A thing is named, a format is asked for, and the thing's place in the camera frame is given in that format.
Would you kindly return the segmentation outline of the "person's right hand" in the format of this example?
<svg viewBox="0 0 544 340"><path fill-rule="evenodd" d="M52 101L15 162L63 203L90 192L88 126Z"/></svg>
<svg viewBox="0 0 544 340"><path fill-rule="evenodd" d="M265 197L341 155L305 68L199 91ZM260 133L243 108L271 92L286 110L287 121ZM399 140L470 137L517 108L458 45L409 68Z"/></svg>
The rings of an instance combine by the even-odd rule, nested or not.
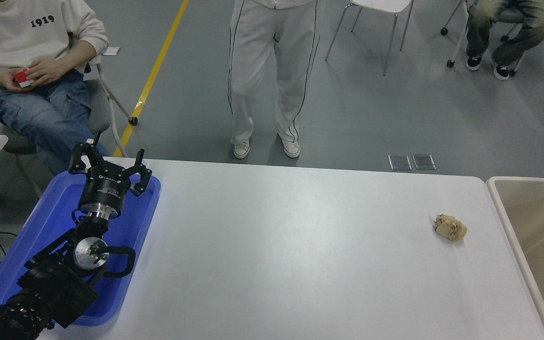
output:
<svg viewBox="0 0 544 340"><path fill-rule="evenodd" d="M23 88L17 83L15 78L16 70L8 70L0 74L1 86L14 93L21 93Z"/></svg>

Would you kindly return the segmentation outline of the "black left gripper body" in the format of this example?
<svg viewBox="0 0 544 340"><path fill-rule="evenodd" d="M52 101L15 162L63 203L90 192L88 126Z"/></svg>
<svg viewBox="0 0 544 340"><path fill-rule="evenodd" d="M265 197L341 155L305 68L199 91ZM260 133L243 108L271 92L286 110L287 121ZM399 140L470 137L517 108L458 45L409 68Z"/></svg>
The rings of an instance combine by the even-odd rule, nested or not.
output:
<svg viewBox="0 0 544 340"><path fill-rule="evenodd" d="M103 204L112 210L121 210L125 202L130 181L123 169L86 171L86 182L79 200L80 210Z"/></svg>

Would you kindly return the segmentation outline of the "person's left hand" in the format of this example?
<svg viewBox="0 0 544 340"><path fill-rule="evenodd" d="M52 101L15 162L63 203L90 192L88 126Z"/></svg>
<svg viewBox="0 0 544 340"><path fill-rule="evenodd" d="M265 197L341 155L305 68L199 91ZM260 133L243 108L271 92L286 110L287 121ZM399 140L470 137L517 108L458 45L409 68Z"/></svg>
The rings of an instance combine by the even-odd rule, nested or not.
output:
<svg viewBox="0 0 544 340"><path fill-rule="evenodd" d="M25 75L33 81L32 86L39 87L59 80L73 68L63 59L39 59L29 65Z"/></svg>

